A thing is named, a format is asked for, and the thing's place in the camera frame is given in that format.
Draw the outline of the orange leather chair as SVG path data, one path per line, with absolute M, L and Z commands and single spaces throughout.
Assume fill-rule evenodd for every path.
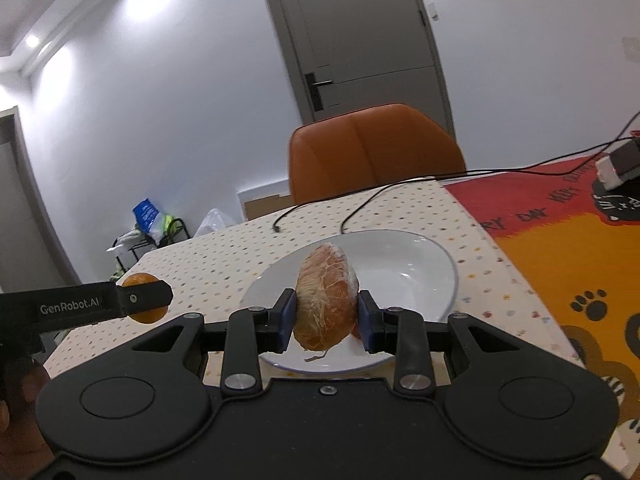
M 465 170 L 457 142 L 405 104 L 369 107 L 300 127 L 288 144 L 288 183 L 296 205 Z

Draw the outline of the grey left door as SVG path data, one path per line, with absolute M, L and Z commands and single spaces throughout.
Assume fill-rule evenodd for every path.
M 41 198 L 18 108 L 1 113 L 1 290 L 77 285 Z

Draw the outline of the floral white tablecloth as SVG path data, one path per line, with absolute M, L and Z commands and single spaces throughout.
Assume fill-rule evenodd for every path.
M 241 308 L 273 306 L 301 276 L 343 285 L 347 269 L 381 308 L 410 309 L 433 322 L 461 311 L 577 361 L 484 226 L 435 182 L 316 203 L 194 237 L 144 255 L 134 274 L 171 286 L 170 316 L 196 312 L 218 322 Z

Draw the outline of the white ceramic plate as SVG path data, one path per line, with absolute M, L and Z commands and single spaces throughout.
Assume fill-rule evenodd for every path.
M 434 240 L 404 231 L 371 230 L 327 241 L 343 249 L 360 287 L 379 308 L 413 310 L 426 322 L 446 320 L 457 296 L 458 271 L 449 252 Z M 285 289 L 295 286 L 304 260 L 323 243 L 318 240 L 273 263 L 250 285 L 240 306 L 273 306 Z M 292 339 L 285 352 L 264 353 L 260 362 L 287 372 L 336 376 L 370 370 L 391 358 L 388 353 L 366 352 L 361 341 L 349 335 L 328 354 L 308 352 Z

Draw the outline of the red orange cat mat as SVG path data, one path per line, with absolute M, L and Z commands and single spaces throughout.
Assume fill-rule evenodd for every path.
M 608 192 L 585 158 L 449 185 L 546 305 L 620 406 L 639 475 L 639 191 Z

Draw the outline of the peeled pomelo segment large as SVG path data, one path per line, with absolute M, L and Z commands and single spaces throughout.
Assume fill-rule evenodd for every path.
M 341 247 L 323 243 L 299 269 L 294 337 L 306 351 L 326 352 L 357 324 L 359 282 Z

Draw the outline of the blue plastic bag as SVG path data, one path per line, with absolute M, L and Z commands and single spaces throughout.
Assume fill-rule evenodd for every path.
M 132 210 L 138 229 L 144 234 L 150 235 L 154 230 L 158 230 L 162 224 L 160 211 L 146 198 L 137 203 Z

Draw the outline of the black metal shelf rack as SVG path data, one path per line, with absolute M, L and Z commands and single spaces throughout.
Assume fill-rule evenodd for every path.
M 107 248 L 106 252 L 115 259 L 116 273 L 119 276 L 129 270 L 128 266 L 122 262 L 124 255 L 132 255 L 134 263 L 137 263 L 150 250 L 164 248 L 192 238 L 190 231 L 181 218 L 166 216 L 160 226 L 163 232 L 159 240 L 156 240 L 150 234 L 143 233 L 135 226 L 133 230 L 117 237 L 112 246 Z

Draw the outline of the white power adapter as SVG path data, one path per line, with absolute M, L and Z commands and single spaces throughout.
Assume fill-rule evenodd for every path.
M 636 136 L 596 162 L 597 177 L 607 191 L 615 190 L 640 174 L 639 138 Z

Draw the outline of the white framed board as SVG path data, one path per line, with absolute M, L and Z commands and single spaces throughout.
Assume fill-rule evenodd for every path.
M 294 205 L 286 179 L 246 188 L 237 192 L 236 196 L 246 221 L 273 214 Z

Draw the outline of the clear plastic bag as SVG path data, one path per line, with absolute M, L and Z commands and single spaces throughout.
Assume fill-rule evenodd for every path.
M 211 209 L 202 220 L 194 236 L 204 236 L 234 226 L 235 221 L 218 208 Z

